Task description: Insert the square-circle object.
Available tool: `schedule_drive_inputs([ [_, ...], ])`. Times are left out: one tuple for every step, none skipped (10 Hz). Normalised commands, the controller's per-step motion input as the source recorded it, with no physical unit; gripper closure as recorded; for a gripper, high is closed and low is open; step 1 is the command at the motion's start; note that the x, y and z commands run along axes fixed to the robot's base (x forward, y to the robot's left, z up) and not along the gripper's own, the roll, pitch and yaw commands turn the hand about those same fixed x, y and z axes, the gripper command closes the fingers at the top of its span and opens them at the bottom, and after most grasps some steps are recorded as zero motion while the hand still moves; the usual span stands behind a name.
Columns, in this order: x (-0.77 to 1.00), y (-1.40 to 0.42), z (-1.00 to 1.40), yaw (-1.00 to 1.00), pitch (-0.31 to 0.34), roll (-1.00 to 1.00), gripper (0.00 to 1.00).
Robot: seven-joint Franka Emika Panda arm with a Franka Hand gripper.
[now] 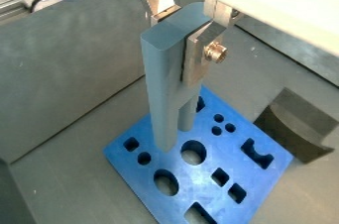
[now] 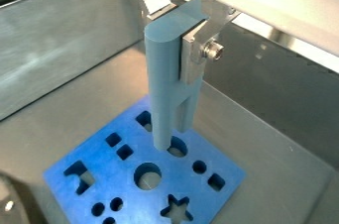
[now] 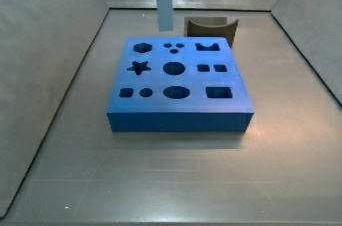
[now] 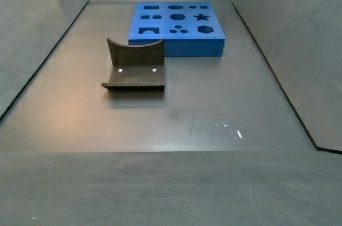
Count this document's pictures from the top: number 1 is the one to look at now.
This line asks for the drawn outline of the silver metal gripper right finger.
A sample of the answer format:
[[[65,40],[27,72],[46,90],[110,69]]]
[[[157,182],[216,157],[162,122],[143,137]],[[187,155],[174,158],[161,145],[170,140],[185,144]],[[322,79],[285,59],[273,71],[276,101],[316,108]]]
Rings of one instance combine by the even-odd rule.
[[[222,45],[224,33],[245,16],[218,0],[205,1],[204,13],[210,20],[187,38],[182,80],[189,87],[204,79],[210,63],[226,59],[229,49]]]

